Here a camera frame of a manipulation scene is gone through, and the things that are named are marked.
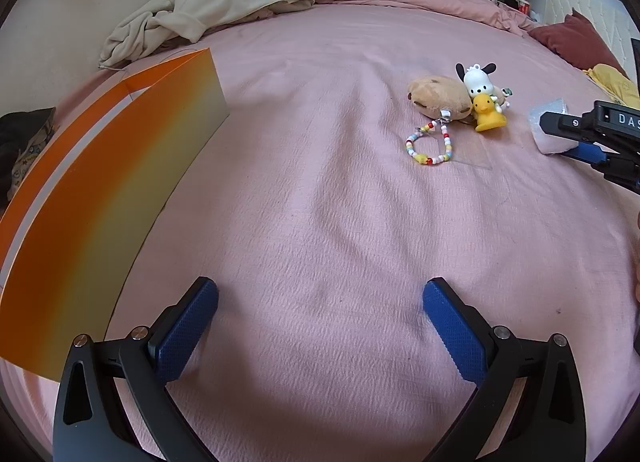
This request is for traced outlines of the right hand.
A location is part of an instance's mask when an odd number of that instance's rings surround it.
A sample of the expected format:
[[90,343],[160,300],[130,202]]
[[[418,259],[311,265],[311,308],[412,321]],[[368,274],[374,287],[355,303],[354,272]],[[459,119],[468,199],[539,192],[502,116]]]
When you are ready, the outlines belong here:
[[634,297],[640,303],[640,214],[637,216],[638,236],[634,246]]

